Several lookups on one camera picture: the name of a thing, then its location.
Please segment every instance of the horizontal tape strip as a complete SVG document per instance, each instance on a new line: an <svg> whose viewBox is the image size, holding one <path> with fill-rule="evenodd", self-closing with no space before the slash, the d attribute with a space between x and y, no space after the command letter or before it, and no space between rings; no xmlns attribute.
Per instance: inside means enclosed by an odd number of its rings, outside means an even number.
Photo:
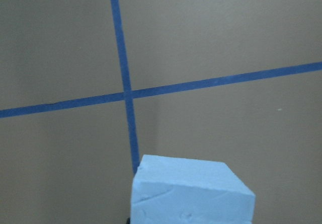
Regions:
<svg viewBox="0 0 322 224"><path fill-rule="evenodd" d="M175 92L189 91L207 87L222 86L227 84L255 81L260 79L268 79L274 77L282 77L291 74L300 74L311 71L322 70L322 62L302 64L297 66L283 67L277 69L269 69L245 74L236 74L233 76L218 77L207 80L180 83L162 87L147 88L142 90L132 91L133 98L143 98L149 96L157 96ZM117 102L124 100L123 93L114 93L96 97L87 97L54 104L41 104L28 107L19 107L6 110L0 110L0 118L26 115L39 112L48 112L62 110L74 107L90 106L95 104L103 104L109 102Z"/></svg>
<svg viewBox="0 0 322 224"><path fill-rule="evenodd" d="M117 102L124 100L123 93L113 93L108 95L96 96L96 97L86 97L68 101L62 101L52 104L40 104L27 107L18 107L6 110L0 110L0 118L4 117L14 117L20 115L27 115L40 112L50 112L62 109L69 109L75 107L84 107L96 104L103 104L108 102Z"/></svg>
<svg viewBox="0 0 322 224"><path fill-rule="evenodd" d="M302 64L290 67L268 69L244 74L235 74L232 76L211 78L207 80L200 80L194 82L179 83L174 85L153 87L142 90L133 91L133 98L142 98L157 96L162 94L169 94L174 92L189 91L207 87L216 87L234 83L249 82L260 79L268 79L274 77L287 76L290 74L299 74L310 71L322 70L322 62Z"/></svg>

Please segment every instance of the foam block top face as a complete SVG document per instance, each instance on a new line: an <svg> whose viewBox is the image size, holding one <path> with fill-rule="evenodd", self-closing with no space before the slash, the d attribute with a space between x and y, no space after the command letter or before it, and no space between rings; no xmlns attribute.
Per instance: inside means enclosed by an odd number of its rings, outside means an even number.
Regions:
<svg viewBox="0 0 322 224"><path fill-rule="evenodd" d="M254 193L225 163L144 155L131 224L247 224L254 205Z"/></svg>

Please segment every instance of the foam block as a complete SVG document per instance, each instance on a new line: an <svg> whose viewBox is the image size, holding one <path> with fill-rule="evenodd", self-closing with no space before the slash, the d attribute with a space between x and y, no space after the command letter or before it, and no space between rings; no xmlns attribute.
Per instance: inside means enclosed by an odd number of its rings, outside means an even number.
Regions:
<svg viewBox="0 0 322 224"><path fill-rule="evenodd" d="M131 224L251 224L255 194L221 162L144 155Z"/></svg>

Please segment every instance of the beige wall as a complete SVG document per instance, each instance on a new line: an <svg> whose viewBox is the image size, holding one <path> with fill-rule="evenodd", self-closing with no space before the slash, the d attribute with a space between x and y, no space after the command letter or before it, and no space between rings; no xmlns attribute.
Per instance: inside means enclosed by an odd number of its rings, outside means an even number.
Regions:
<svg viewBox="0 0 322 224"><path fill-rule="evenodd" d="M120 0L134 89L322 60L321 0ZM109 0L1 0L0 109L122 91ZM322 72L134 100L141 154L226 162L254 223L322 220ZM0 119L0 223L125 223L123 102Z"/></svg>

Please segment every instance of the blue tape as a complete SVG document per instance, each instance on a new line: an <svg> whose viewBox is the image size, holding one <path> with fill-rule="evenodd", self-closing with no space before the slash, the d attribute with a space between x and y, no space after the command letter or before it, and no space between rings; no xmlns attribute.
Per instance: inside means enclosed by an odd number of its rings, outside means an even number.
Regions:
<svg viewBox="0 0 322 224"><path fill-rule="evenodd" d="M299 74L310 71L322 70L322 62L302 64L290 67L283 67L277 69L262 70L251 73L235 74L232 76L211 78L207 80L200 80L194 82L186 82L162 87L153 87L142 90L133 91L133 98L142 98L157 96L162 94L169 94L174 92L189 91L207 87L216 87L234 83L249 82L260 79L268 79L274 77L287 76L290 74Z"/></svg>
<svg viewBox="0 0 322 224"><path fill-rule="evenodd" d="M122 29L122 19L119 6L119 0L111 0L112 14L114 21L115 36L117 42L117 49L119 53L122 82L124 89L124 100L126 107L126 116L129 130L129 139L131 147L132 167L133 172L136 173L137 167L140 164L139 148L136 136L135 115L132 97L132 88L130 81L130 73L126 56L126 47L124 41L124 34Z"/></svg>
<svg viewBox="0 0 322 224"><path fill-rule="evenodd" d="M40 112L57 111L62 109L69 109L75 107L84 107L96 104L103 104L108 102L117 102L124 100L123 93L114 93L109 95L102 95L96 97L86 97L75 100L68 100L63 102L57 102L53 104L40 104L27 107L18 107L6 110L0 110L0 118L14 117L20 115L27 115Z"/></svg>
<svg viewBox="0 0 322 224"><path fill-rule="evenodd" d="M282 77L282 76L287 76L291 74L300 74L300 73L306 73L306 72L318 71L318 70L322 70L322 62L302 64L302 65L277 68L277 69L269 69L269 70L244 73L244 74L236 74L232 76L218 77L218 78L212 78L208 80L201 80L201 81L195 81L195 82L186 82L186 83L180 83L180 84L174 84L174 85L168 85L168 86L162 86L162 87L147 88L142 90L135 90L135 91L132 91L132 97L143 98L143 97L157 96L162 94L169 94L169 93L222 86L222 85L228 85L228 84L234 84L234 83L255 81L255 80L274 78L274 77ZM114 93L109 95L87 97L87 98L57 102L54 104L41 104L41 105L34 105L34 106L27 106L27 107L5 109L5 110L0 110L0 118L28 115L28 114L40 113L40 112L56 111L56 110L69 109L69 108L75 108L75 107L90 106L90 105L103 104L103 103L109 103L109 102L117 102L122 100L124 100L124 93Z"/></svg>

